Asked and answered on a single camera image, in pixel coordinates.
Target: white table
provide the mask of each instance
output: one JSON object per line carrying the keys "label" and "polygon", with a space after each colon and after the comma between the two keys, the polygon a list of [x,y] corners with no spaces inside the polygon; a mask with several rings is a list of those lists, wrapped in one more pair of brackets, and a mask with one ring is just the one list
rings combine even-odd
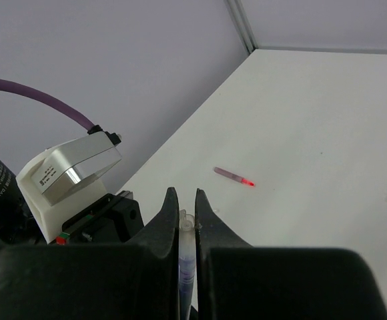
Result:
{"label": "white table", "polygon": [[359,252],[387,304],[387,55],[255,51],[123,189],[147,223],[170,186],[252,245]]}

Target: red marker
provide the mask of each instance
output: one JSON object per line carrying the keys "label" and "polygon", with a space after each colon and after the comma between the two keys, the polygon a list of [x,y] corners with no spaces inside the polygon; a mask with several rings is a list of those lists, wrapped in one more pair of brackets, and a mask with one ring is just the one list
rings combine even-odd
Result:
{"label": "red marker", "polygon": [[217,174],[223,175],[224,177],[227,177],[229,179],[232,179],[234,181],[242,183],[243,185],[251,185],[252,187],[254,187],[254,182],[252,182],[244,177],[241,177],[240,175],[236,175],[235,173],[231,173],[229,171],[223,170],[223,169],[218,168],[218,167],[214,167],[213,170]]}

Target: gray wall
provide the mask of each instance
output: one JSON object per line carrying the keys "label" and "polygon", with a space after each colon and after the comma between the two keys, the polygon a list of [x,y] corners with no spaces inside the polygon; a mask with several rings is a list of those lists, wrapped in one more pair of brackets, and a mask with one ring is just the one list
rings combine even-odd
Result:
{"label": "gray wall", "polygon": [[260,47],[387,50],[387,1],[241,1]]}
{"label": "gray wall", "polygon": [[[115,191],[246,58],[223,0],[0,0],[0,78],[34,86],[122,134]],[[14,172],[82,137],[56,111],[0,93]]]}

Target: cable connector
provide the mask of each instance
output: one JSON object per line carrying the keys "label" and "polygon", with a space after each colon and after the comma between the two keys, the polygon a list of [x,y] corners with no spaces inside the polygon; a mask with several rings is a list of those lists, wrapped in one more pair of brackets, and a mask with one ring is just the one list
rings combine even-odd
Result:
{"label": "cable connector", "polygon": [[[103,129],[99,125],[95,125],[92,127],[87,133],[89,135],[92,135],[93,133],[103,131]],[[121,143],[121,136],[117,135],[116,133],[109,133],[107,131],[104,131],[109,138],[109,140],[113,143],[113,145],[119,145]]]}

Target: test tube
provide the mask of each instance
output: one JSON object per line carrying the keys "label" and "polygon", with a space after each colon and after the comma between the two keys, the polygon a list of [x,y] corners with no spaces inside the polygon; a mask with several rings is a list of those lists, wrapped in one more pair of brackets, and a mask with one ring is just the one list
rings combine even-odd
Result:
{"label": "test tube", "polygon": [[179,223],[179,313],[189,319],[196,268],[195,218],[180,211]]}

